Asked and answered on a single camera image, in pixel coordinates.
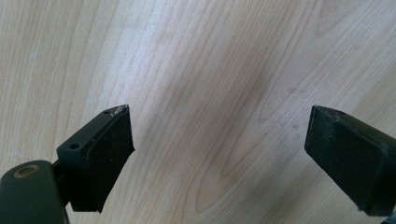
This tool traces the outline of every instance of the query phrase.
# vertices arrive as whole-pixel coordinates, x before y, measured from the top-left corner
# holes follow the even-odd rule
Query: wood grain pattern
[[[0,171],[129,104],[137,151],[72,223],[380,223],[304,152],[311,105],[396,136],[391,0],[0,2]]]

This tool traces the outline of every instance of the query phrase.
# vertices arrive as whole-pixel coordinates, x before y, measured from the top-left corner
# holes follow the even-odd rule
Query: wood grain
[[[312,105],[396,136],[396,3],[1,1],[0,173],[129,104],[137,151],[72,223],[380,223],[304,152]]]

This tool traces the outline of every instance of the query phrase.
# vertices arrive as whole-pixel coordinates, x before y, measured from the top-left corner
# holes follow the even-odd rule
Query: round joint
[[[40,170],[40,167],[37,165],[27,165],[23,166],[22,168],[18,169],[14,173],[15,178],[25,178],[29,175],[33,175],[34,173],[38,172]]]

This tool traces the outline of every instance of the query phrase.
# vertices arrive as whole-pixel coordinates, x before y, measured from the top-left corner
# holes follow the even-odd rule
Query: wooden surface
[[[396,3],[1,1],[0,172],[129,104],[137,151],[72,223],[380,223],[305,154],[312,105],[396,136]]]

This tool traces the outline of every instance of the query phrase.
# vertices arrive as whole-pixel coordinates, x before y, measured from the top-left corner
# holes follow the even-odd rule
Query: wooden table
[[[396,2],[1,1],[0,173],[129,104],[137,151],[72,223],[380,223],[304,151],[312,105],[396,136]]]

